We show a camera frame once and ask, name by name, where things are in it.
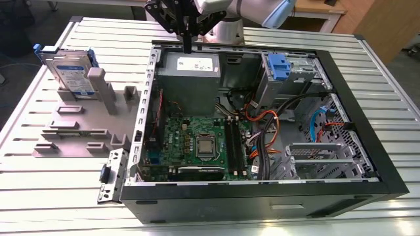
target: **cpu socket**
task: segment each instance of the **cpu socket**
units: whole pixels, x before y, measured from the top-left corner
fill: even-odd
[[[201,161],[210,161],[215,157],[215,141],[213,134],[195,135],[195,157]]]

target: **blue cable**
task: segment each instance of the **blue cable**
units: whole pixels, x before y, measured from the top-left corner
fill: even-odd
[[[319,113],[325,113],[326,111],[325,110],[317,110],[311,117],[310,117],[310,122],[309,122],[309,135],[310,135],[310,139],[311,141],[314,142],[315,141],[315,136],[314,136],[314,121],[315,121],[315,116],[319,114]]]

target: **motherboard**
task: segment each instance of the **motherboard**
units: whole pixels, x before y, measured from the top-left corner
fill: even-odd
[[[250,178],[242,142],[246,120],[166,118],[159,151],[147,151],[142,174],[149,181],[246,180]]]

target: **wooden cabinet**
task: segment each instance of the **wooden cabinet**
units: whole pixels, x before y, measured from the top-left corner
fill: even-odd
[[[363,36],[383,63],[420,31],[420,0],[339,0],[346,9],[333,33]]]

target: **workbench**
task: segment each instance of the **workbench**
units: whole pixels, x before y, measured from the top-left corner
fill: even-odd
[[[91,47],[113,89],[142,88],[154,22],[73,18],[55,46]],[[0,232],[43,235],[413,235],[420,232],[420,113],[366,42],[353,35],[243,29],[246,45],[327,50],[409,194],[329,219],[142,225],[123,205],[95,204],[106,158],[34,158],[58,83],[42,66],[0,132]]]

